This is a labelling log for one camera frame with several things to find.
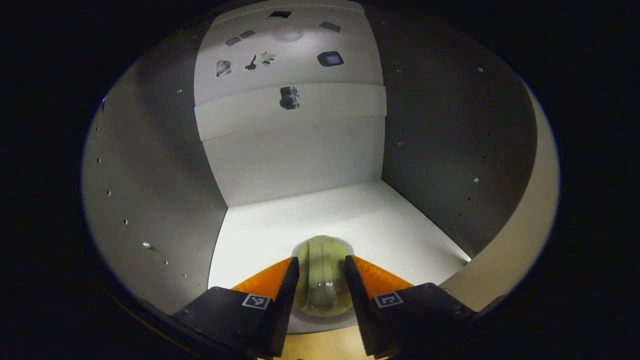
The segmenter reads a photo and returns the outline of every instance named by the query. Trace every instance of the white floor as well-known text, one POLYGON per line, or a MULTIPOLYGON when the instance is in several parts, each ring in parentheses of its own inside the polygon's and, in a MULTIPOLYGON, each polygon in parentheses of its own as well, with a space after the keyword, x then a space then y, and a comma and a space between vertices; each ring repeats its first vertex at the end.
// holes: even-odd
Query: white floor
MULTIPOLYGON (((412 284, 440 284, 470 258, 434 223, 382 180, 285 199, 234 206, 225 216, 208 287, 231 288, 293 255, 316 235, 334 236, 353 252, 412 284)), ((355 324, 292 316, 289 333, 355 324)))

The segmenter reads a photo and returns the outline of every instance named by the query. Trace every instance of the white shelf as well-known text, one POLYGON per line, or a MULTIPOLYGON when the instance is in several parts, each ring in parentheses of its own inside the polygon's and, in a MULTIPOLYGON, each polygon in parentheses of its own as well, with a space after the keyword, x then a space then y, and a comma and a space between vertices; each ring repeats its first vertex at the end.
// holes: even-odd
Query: white shelf
MULTIPOLYGON (((316 235, 340 238, 354 253, 412 284, 440 284, 470 258, 382 180, 228 209, 213 253, 208 287, 231 288, 293 255, 316 235)), ((289 332, 355 324, 293 317, 289 332)))

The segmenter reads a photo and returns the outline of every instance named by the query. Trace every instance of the camera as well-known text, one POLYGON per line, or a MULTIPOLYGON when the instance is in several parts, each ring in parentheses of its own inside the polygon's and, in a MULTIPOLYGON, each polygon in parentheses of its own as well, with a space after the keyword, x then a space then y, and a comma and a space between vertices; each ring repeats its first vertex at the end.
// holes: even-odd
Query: camera
POLYGON ((280 106, 286 110, 297 109, 300 107, 298 100, 298 89, 295 86, 286 86, 280 88, 280 106))

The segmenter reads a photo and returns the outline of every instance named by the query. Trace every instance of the gray wall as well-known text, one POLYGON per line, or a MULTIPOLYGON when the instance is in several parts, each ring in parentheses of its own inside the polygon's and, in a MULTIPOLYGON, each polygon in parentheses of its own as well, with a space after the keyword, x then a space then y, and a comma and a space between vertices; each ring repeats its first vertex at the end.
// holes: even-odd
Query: gray wall
POLYGON ((382 179, 474 257, 529 182, 536 120, 527 90, 496 55, 434 17, 365 11, 387 87, 382 179))
POLYGON ((227 210, 193 111, 196 54, 210 23, 171 34, 122 75, 96 113, 83 159, 97 247, 134 296, 165 313, 206 290, 227 210))

